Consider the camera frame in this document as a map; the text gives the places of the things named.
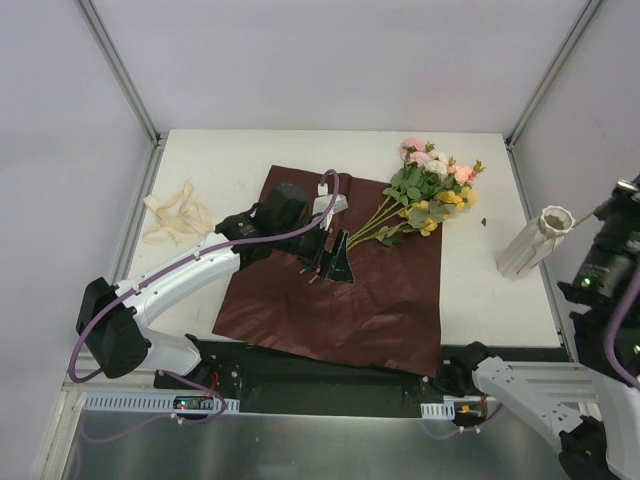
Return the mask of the artificial flower bouquet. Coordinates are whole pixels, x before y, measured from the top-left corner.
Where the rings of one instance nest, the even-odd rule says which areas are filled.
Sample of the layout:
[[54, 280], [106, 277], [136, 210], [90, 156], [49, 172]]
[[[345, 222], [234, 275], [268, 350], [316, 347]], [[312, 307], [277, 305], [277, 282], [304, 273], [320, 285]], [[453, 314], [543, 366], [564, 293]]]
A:
[[399, 152], [402, 167], [382, 191], [383, 200], [373, 215], [349, 237], [349, 251], [370, 241], [392, 247], [408, 235], [428, 237], [452, 215], [476, 203], [474, 183], [486, 170], [481, 161], [460, 164], [419, 138], [404, 140]]

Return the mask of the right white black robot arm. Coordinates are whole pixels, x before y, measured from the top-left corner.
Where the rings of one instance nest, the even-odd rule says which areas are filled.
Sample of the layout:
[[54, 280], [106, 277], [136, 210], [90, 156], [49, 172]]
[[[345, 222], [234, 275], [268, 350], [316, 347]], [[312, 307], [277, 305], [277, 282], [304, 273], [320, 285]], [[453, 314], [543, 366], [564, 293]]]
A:
[[532, 427], [572, 479], [639, 476], [639, 181], [620, 180], [594, 211], [600, 231], [565, 299], [579, 363], [597, 395], [595, 419], [553, 401], [475, 341], [440, 367], [431, 385], [445, 395], [485, 394]]

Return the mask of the red wrapping paper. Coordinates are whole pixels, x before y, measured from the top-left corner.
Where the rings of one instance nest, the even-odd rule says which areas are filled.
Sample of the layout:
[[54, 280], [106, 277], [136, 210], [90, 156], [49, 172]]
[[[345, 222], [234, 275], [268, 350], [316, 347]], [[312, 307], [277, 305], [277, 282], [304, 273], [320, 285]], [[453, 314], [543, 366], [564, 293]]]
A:
[[213, 332], [321, 361], [432, 376], [441, 353], [442, 233], [354, 247], [352, 284], [313, 280], [295, 257], [274, 252], [231, 277]]

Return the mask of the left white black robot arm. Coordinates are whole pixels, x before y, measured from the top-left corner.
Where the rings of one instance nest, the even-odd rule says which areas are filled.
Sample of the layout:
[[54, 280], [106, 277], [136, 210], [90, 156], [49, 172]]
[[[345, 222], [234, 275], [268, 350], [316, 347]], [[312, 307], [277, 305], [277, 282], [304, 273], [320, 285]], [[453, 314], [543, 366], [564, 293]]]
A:
[[317, 192], [311, 199], [296, 185], [278, 185], [264, 201], [225, 218], [183, 257], [118, 285], [104, 278], [89, 283], [76, 331], [99, 372], [113, 379], [138, 368], [171, 371], [188, 388], [204, 387], [212, 367], [203, 359], [197, 338], [164, 334], [152, 329], [152, 323], [209, 283], [274, 252], [295, 257], [304, 270], [324, 280], [353, 282], [348, 232], [339, 230], [332, 248], [325, 247], [332, 218], [347, 209], [347, 199], [325, 183]]

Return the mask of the cream ribbon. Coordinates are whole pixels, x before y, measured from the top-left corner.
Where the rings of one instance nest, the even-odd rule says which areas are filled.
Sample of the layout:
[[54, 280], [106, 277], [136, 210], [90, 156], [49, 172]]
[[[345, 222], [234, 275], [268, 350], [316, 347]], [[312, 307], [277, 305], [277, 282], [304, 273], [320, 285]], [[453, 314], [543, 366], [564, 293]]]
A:
[[142, 234], [142, 241], [150, 245], [179, 245], [186, 237], [205, 238], [213, 231], [209, 210], [193, 200], [194, 186], [186, 180], [182, 188], [166, 202], [161, 203], [153, 195], [143, 199], [155, 224]]

